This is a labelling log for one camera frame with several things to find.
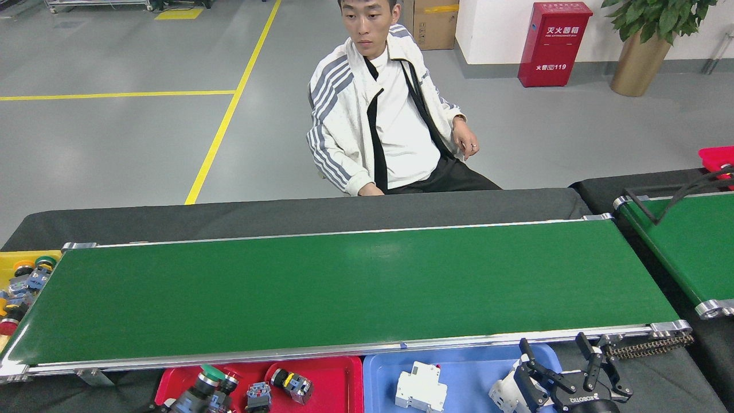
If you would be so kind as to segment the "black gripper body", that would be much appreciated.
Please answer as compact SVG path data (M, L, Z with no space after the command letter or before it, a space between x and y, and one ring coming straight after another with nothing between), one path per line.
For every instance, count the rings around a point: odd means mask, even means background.
M624 403L624 395L606 384L597 383L592 391L587 391L583 383L573 386L575 393L567 392L556 382L550 385L550 399L557 412L620 412L617 403Z

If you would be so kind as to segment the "person's left hand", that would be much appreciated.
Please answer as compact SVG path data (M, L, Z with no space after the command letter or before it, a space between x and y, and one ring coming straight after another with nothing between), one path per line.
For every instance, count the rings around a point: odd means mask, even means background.
M452 136L457 148L462 153L462 159L464 161L467 161L479 152L478 138L467 125L467 119L463 115L457 115L453 118Z

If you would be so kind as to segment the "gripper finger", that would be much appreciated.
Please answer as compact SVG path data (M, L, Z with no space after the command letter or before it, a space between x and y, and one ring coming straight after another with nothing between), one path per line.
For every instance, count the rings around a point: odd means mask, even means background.
M580 374L581 382L576 385L577 400L580 402L582 396L590 397L596 393L599 398L627 402L634 393L621 379L619 359L612 354L614 346L605 339L600 339L598 344L593 345L583 332L577 334L576 345L587 361L587 366ZM596 390L601 369L611 385L607 392Z
M550 383L567 389L567 380L561 374L536 361L527 339L520 340L520 348L522 355L527 359L520 359L519 366L512 373L512 379L516 382L522 396L522 400L517 403L516 410L519 410L519 407L524 404L527 411L537 411L548 402L551 394Z

